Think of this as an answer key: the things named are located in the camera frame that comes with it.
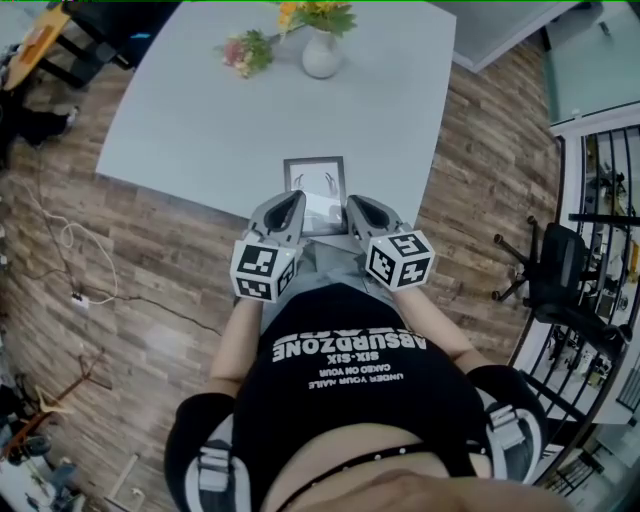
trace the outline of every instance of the white vase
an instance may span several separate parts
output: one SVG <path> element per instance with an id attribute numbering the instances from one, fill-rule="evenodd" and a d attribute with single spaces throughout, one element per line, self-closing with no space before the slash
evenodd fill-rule
<path id="1" fill-rule="evenodd" d="M 313 30 L 313 37 L 302 52 L 302 67 L 314 78 L 329 78 L 342 63 L 342 52 L 336 36 L 324 30 Z"/>

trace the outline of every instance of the wooden floor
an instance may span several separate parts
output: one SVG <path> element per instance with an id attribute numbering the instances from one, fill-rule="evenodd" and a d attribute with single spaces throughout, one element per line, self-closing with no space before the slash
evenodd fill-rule
<path id="1" fill-rule="evenodd" d="M 100 497 L 130 454 L 140 453 L 127 486 L 147 494 L 144 510 L 173 510 L 163 445 L 177 405 L 199 390 L 216 352 L 232 308 L 232 244 L 245 221 L 94 173 L 130 78 L 109 67 L 78 92 L 45 77 L 30 95 L 35 109 L 82 110 L 72 131 L 39 152 L 17 143 L 12 169 L 0 180 L 12 262 L 1 287 L 5 342 L 13 364 L 52 393 L 78 375 L 79 354 L 105 348 L 97 377 L 113 390 L 85 383 L 69 398 L 76 412 L 56 416 L 46 429 L 53 459 L 69 456 L 83 490 Z M 500 362 L 513 351 L 527 311 L 517 300 L 490 300 L 513 266 L 492 239 L 500 232 L 526 250 L 527 215 L 553 218 L 560 169 L 546 126 L 536 47 L 521 45 L 478 76 L 454 66 L 418 221 L 438 254 L 425 290 Z M 111 255 L 120 298 L 88 313 L 72 308 L 64 263 L 26 189 L 39 197 L 38 175 L 44 208 L 86 226 Z M 61 222 L 52 224 L 58 236 Z M 100 300 L 106 295 L 96 288 L 113 291 L 110 267 L 91 239 L 75 234 L 75 247 L 62 256 L 75 283 Z M 51 269 L 60 271 L 37 279 Z"/>

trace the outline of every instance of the person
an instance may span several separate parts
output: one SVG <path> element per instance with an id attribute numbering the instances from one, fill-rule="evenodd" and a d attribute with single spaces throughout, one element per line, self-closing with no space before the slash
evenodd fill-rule
<path id="1" fill-rule="evenodd" d="M 419 288 L 389 296 L 313 249 L 276 306 L 237 302 L 206 392 L 178 408 L 164 461 L 178 508 L 570 510 L 492 479 L 507 460 L 503 478 L 531 481 L 544 446 L 519 372 L 483 357 Z M 528 418 L 519 455 L 496 448 L 496 411 Z"/>

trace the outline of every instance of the picture frame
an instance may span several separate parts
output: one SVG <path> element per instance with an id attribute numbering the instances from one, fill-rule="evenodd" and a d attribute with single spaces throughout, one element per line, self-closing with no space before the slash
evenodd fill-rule
<path id="1" fill-rule="evenodd" d="M 287 192 L 302 190 L 307 198 L 303 236 L 347 234 L 347 193 L 341 156 L 284 160 Z"/>

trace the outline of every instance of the buckle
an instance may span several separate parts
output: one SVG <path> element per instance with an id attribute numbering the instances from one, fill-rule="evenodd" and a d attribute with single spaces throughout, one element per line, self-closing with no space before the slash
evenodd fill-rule
<path id="1" fill-rule="evenodd" d="M 503 450 L 506 451 L 525 441 L 513 406 L 506 405 L 497 411 L 493 411 L 489 414 L 489 419 L 493 427 L 493 433 L 496 435 Z"/>

